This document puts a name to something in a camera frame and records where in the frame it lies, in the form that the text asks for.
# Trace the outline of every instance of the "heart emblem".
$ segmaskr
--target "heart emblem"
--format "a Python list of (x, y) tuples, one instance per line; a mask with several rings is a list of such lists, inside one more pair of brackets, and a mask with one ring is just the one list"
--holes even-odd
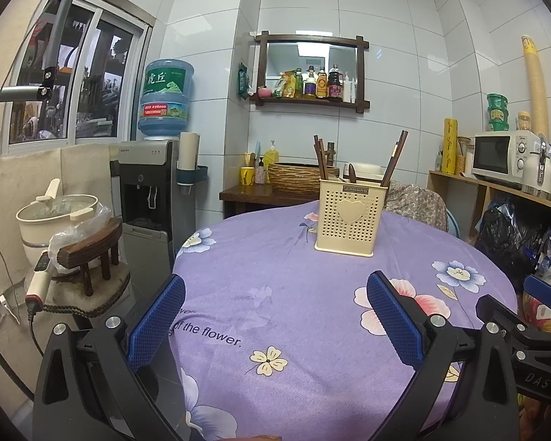
[(336, 211), (345, 222), (353, 224), (358, 221), (365, 212), (365, 205), (358, 200), (352, 202), (344, 198), (336, 205)]

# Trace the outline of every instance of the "white microwave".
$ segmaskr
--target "white microwave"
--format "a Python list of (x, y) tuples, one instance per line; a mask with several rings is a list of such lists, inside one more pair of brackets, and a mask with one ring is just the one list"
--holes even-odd
[(530, 131), (491, 131), (475, 135), (473, 169), (476, 176), (522, 184), (522, 169), (530, 152), (539, 151), (539, 138)]

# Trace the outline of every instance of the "black plastic bag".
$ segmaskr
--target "black plastic bag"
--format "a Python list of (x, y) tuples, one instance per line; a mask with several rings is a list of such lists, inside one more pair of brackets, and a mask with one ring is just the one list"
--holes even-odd
[(504, 272), (516, 293), (535, 273), (534, 254), (551, 227), (551, 211), (520, 198), (492, 201), (483, 213), (475, 248)]

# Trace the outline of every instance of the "window frame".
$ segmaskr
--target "window frame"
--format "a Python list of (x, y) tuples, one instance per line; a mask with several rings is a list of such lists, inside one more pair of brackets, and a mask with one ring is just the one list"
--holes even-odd
[[(34, 23), (39, 15), (43, 12), (45, 4), (48, 0), (41, 0), (37, 10), (32, 16), (31, 23)], [(68, 98), (65, 107), (65, 120), (67, 122), (66, 137), (61, 139), (28, 141), (24, 143), (10, 144), (10, 119), (12, 117), (12, 103), (4, 104), (3, 121), (1, 128), (0, 141), (0, 156), (16, 156), (19, 154), (27, 154), (34, 151), (49, 150), (59, 147), (75, 146), (77, 144), (115, 144), (130, 139), (131, 125), (133, 123), (133, 106), (135, 99), (138, 99), (139, 92), (137, 90), (138, 71), (141, 66), (141, 60), (145, 57), (145, 43), (148, 41), (148, 35), (151, 32), (151, 26), (144, 21), (139, 20), (126, 11), (111, 5), (103, 0), (73, 0), (73, 4), (87, 9), (93, 13), (90, 24), (84, 33), (83, 40), (80, 44), (80, 52), (77, 56), (75, 67), (70, 77), (71, 87), (69, 89)], [(104, 20), (111, 25), (133, 35), (127, 60), (125, 65), (125, 75), (123, 76), (122, 87), (120, 90), (119, 100), (119, 116), (117, 123), (116, 137), (82, 137), (76, 138), (76, 120), (78, 115), (78, 102), (80, 91), (83, 82), (83, 71), (77, 70), (83, 68), (88, 51), (86, 43), (89, 44), (94, 37), (96, 27), (100, 20)], [(21, 71), (24, 60), (25, 51), (28, 47), (31, 35), (27, 37), (25, 44), (21, 47), (21, 51), (16, 56), (12, 74), (10, 75), (9, 84), (14, 86), (17, 84), (19, 73)]]

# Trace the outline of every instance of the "blue gripper pad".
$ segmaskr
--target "blue gripper pad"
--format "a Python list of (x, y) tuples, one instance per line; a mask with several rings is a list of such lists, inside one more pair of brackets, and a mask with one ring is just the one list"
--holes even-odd
[(127, 361), (135, 372), (149, 365), (186, 299), (184, 280), (173, 275), (129, 337)]
[(424, 360), (422, 336), (397, 296), (394, 288), (388, 287), (377, 272), (367, 279), (367, 299), (401, 362), (418, 370)]
[(534, 275), (529, 275), (525, 279), (525, 291), (551, 309), (551, 285), (547, 282), (539, 280)]

